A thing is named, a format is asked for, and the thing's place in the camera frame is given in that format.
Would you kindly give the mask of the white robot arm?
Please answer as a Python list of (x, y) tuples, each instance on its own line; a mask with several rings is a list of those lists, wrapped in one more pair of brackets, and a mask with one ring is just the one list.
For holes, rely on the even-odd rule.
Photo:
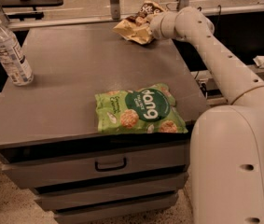
[(150, 29), (157, 39), (191, 44), (227, 101), (200, 115), (192, 131), (194, 224), (264, 224), (264, 81), (196, 8), (160, 13)]

